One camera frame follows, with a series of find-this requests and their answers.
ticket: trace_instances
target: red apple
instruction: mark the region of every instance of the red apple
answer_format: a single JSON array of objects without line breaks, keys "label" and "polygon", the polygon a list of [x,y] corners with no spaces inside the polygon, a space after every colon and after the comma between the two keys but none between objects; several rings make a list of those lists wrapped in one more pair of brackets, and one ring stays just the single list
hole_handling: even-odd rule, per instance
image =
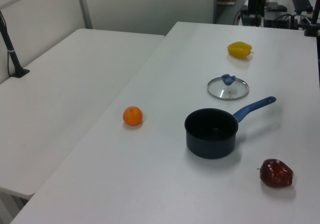
[{"label": "red apple", "polygon": [[284,188],[292,184],[294,173],[286,164],[277,159],[267,159],[260,168],[260,179],[267,186]]}]

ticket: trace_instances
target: white wall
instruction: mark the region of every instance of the white wall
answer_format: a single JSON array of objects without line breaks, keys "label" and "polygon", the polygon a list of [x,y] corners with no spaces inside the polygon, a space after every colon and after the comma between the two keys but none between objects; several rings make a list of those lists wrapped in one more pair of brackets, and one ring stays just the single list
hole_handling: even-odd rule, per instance
[{"label": "white wall", "polygon": [[[22,67],[85,27],[79,0],[20,0],[1,11]],[[7,49],[0,38],[0,83],[8,78],[6,63]]]},{"label": "white wall", "polygon": [[214,20],[215,0],[83,1],[94,29],[166,35],[177,21]]}]

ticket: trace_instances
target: black saucepan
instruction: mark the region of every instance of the black saucepan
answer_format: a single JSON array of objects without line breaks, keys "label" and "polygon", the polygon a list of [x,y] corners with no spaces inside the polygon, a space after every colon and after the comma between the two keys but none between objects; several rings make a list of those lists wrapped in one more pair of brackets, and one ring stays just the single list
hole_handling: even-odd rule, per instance
[{"label": "black saucepan", "polygon": [[184,122],[188,148],[202,158],[218,159],[228,155],[235,147],[238,123],[248,113],[275,101],[275,97],[268,97],[233,115],[215,108],[200,109],[189,114]]}]

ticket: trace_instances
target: lid knob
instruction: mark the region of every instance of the lid knob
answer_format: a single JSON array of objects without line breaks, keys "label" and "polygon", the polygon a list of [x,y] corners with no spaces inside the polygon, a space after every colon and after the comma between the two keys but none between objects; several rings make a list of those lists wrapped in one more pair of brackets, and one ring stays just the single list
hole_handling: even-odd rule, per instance
[{"label": "lid knob", "polygon": [[233,82],[235,82],[236,77],[235,76],[230,76],[229,74],[224,74],[221,76],[222,81],[224,82],[225,85],[229,86]]}]

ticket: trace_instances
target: tangerine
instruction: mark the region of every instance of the tangerine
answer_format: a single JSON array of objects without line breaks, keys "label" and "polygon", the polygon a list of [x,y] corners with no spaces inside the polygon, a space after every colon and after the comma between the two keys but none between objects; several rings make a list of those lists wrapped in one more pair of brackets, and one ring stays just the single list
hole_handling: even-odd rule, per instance
[{"label": "tangerine", "polygon": [[143,114],[138,107],[129,107],[123,112],[124,122],[130,126],[136,126],[142,123]]}]

